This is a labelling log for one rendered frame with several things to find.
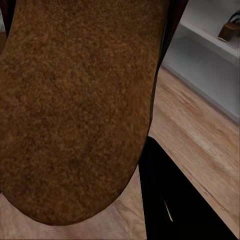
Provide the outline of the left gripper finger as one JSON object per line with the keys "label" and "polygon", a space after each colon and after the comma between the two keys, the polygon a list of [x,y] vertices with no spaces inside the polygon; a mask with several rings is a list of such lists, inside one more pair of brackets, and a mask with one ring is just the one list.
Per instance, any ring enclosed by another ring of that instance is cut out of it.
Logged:
{"label": "left gripper finger", "polygon": [[147,240],[238,240],[150,136],[138,167]]}

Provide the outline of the sandal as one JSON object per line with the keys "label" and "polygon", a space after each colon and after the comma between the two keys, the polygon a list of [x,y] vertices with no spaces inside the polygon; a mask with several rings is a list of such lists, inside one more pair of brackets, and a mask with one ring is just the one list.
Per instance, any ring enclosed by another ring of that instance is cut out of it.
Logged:
{"label": "sandal", "polygon": [[236,19],[231,22],[231,20],[240,15],[240,11],[236,12],[230,20],[221,29],[218,38],[225,42],[230,42],[234,36],[240,37],[240,19]]}
{"label": "sandal", "polygon": [[158,71],[189,0],[0,0],[0,193],[49,226],[130,182]]}

